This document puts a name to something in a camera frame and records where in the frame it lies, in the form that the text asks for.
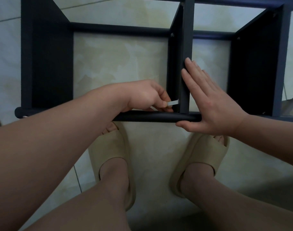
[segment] black side panel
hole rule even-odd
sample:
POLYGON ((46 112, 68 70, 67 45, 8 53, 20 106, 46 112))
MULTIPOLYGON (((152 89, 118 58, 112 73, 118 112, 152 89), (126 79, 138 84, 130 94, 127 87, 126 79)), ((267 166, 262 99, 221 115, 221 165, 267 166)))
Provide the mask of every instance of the black side panel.
POLYGON ((250 114, 280 116, 290 15, 265 10, 232 40, 228 94, 250 114))
POLYGON ((73 31, 53 0, 21 0, 21 107, 73 99, 73 31))
POLYGON ((194 28, 195 0, 180 3, 175 14, 168 41, 167 92, 171 100, 179 100, 174 105, 175 112, 189 112, 189 90, 184 83, 181 70, 185 67, 185 58, 192 56, 192 38, 194 28))

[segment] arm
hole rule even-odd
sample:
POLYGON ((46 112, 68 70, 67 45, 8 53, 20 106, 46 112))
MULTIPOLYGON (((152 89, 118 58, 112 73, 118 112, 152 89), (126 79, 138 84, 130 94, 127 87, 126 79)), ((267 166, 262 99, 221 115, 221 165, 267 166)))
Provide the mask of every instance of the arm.
POLYGON ((46 200, 116 115, 153 105, 167 92, 144 80, 107 85, 0 128, 0 230, 17 230, 46 200))
POLYGON ((249 115, 189 59, 182 77, 202 114, 200 123, 176 125, 189 132, 227 135, 293 165, 293 123, 249 115))

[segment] left hand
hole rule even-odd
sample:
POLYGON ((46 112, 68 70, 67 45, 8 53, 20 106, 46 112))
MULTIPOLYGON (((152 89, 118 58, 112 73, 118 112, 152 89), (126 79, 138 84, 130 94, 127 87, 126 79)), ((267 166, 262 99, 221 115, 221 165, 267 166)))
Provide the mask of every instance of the left hand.
POLYGON ((167 107, 171 99, 167 91, 152 79, 120 83, 127 96, 127 105, 122 112, 132 109, 153 111, 153 106, 158 111, 173 112, 172 107, 167 107))

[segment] forearm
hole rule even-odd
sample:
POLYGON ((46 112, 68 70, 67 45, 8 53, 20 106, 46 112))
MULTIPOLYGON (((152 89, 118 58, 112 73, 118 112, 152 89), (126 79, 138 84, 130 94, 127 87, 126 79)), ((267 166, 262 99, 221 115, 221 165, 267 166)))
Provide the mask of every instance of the forearm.
POLYGON ((293 165, 293 123, 248 115, 232 137, 293 165))
MULTIPOLYGON (((81 154, 126 106, 126 97, 115 89, 114 85, 98 88, 0 128, 0 219, 24 220, 52 193, 81 154), (28 212, 19 212, 21 207, 28 212)), ((17 225, 21 224, 13 221, 11 227, 15 229, 17 225)))

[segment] right hand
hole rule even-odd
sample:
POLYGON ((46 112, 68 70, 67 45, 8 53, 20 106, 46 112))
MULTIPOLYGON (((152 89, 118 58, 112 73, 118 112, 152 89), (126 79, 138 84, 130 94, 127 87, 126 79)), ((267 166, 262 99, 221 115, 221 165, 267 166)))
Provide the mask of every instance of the right hand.
POLYGON ((201 70, 196 62, 186 58, 185 66, 188 71, 183 69, 182 77, 202 114, 202 121, 179 121, 176 126, 188 132, 231 136, 249 114, 206 71, 201 70))

